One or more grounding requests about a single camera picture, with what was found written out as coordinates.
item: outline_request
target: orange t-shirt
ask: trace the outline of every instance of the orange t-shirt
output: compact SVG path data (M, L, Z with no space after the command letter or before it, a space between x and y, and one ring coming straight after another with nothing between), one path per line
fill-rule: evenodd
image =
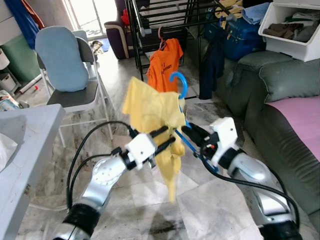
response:
M178 92L178 82L175 77L170 82L170 75L178 70L179 59L184 52L176 38L165 41L163 50L157 50L150 57L150 67L146 73L148 84L158 92Z

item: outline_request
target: blue chair cushion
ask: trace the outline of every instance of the blue chair cushion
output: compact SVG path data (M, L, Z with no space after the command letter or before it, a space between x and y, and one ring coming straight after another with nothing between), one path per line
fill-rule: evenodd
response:
M56 90L83 90L89 81L76 37L63 26L51 26L38 32L35 51L40 56L48 78Z

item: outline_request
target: gray table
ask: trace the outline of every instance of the gray table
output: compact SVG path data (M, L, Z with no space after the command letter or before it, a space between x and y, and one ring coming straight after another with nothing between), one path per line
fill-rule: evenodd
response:
M64 115L59 104L0 112L0 133L17 143L0 172L1 240L16 239Z

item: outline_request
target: yellow towel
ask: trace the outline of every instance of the yellow towel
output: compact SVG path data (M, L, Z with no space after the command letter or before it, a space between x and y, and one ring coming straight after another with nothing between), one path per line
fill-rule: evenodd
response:
M184 99L178 99L176 92L158 92L143 81L132 77L122 112L130 115L130 124L139 132L149 133L162 126L168 126L168 131L154 138L157 145L165 142L170 136L175 142L155 157L155 161L168 187L169 200L176 199L175 176L181 168L180 156L185 154L181 139L174 132L186 124L185 115L180 112L185 106Z

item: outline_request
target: pink blanket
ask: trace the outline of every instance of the pink blanket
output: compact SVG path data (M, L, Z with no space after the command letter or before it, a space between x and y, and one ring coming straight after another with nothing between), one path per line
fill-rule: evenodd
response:
M270 102L320 162L320 96L294 97Z

